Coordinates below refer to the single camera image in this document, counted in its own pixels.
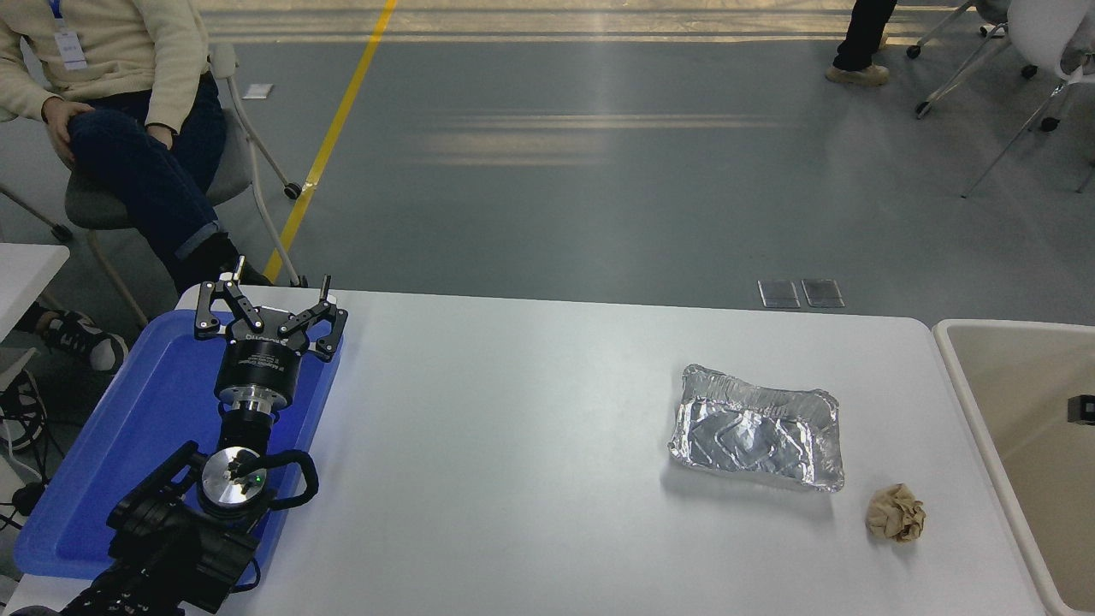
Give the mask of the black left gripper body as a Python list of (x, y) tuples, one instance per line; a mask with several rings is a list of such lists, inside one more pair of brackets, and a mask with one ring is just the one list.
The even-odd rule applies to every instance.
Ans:
[(232, 390), (251, 386), (274, 391), (283, 399), (296, 397), (310, 339), (306, 332), (279, 332), (293, 317), (288, 311), (260, 309), (263, 330), (258, 333), (252, 332), (246, 319), (231, 321), (224, 332), (228, 344), (216, 375), (216, 397), (229, 399)]

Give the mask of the person's right hand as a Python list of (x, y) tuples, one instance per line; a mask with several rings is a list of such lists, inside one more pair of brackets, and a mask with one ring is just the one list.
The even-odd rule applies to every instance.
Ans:
[(59, 97), (50, 97), (43, 102), (41, 114), (43, 123), (46, 125), (48, 138), (50, 138), (51, 150), (56, 156), (59, 156), (67, 168), (71, 170), (74, 167), (69, 123), (72, 118), (92, 111), (94, 108), (87, 103), (72, 102)]

